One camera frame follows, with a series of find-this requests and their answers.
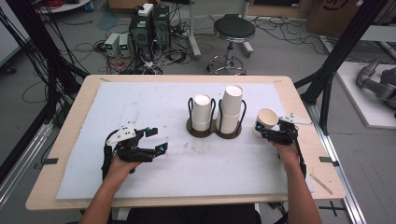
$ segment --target human hand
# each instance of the human hand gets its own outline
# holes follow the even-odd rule
[[[116,193],[128,176],[129,172],[140,164],[141,162],[122,161],[116,154],[113,158],[113,161],[111,162],[110,168],[108,169],[101,188]]]
[[[294,144],[282,145],[273,141],[269,141],[279,152],[279,157],[283,161],[285,171],[299,167],[298,152]]]

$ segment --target white board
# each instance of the white board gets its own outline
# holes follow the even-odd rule
[[[387,107],[372,91],[356,85],[358,73],[366,65],[367,63],[343,63],[338,69],[337,76],[367,127],[396,129],[396,118],[394,118],[396,111]],[[375,69],[371,80],[379,82],[382,72],[394,66],[380,64]]]
[[[226,83],[103,83],[71,152],[57,199],[93,197],[102,182],[106,137],[127,121],[137,130],[159,129],[157,135],[142,138],[140,147],[163,142],[169,146],[165,155],[129,175],[116,198],[287,193],[276,150],[252,132],[261,108],[284,115],[275,86],[238,85],[244,90],[247,113],[241,134],[225,140],[214,133],[195,138],[187,132],[186,121],[190,97],[206,93],[219,102]]]

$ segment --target stool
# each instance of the stool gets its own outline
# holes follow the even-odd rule
[[[214,57],[206,70],[217,75],[245,75],[247,71],[241,60],[232,55],[233,43],[248,42],[252,39],[255,34],[254,25],[239,17],[223,17],[215,21],[213,32],[221,39],[230,41],[230,44],[226,54]]]

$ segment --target human arm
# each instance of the human arm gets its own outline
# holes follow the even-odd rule
[[[285,146],[271,141],[270,143],[278,150],[288,177],[288,222],[290,224],[322,223],[318,209],[301,172],[296,146],[294,144]]]
[[[116,155],[111,162],[108,173],[96,191],[87,211],[84,213],[80,224],[101,224],[107,223],[108,215],[110,214],[111,202],[117,190],[121,187],[123,181],[128,176],[129,172],[137,167],[140,162],[126,162],[120,160]]]

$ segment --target paper cup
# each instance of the paper cup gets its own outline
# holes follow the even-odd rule
[[[219,112],[218,118],[216,119],[216,128],[221,133],[228,134],[235,132],[236,126],[238,125],[239,114],[236,116],[223,115],[221,119],[221,129],[220,129],[220,119],[221,119],[221,114]]]
[[[210,128],[209,126],[210,126],[210,121],[207,123],[198,123],[198,122],[192,121],[192,128],[198,132],[203,132],[203,131],[208,130]]]
[[[259,122],[264,128],[272,129],[279,121],[277,114],[268,108],[263,108],[259,111],[256,121],[253,125],[253,133],[259,137],[262,135],[256,131],[256,123]]]
[[[225,89],[223,98],[221,100],[222,114],[234,117],[239,115],[241,111],[243,90],[240,86],[231,85]]]
[[[197,123],[208,123],[212,113],[211,99],[206,94],[199,94],[194,97],[194,105],[192,107],[192,121]]]

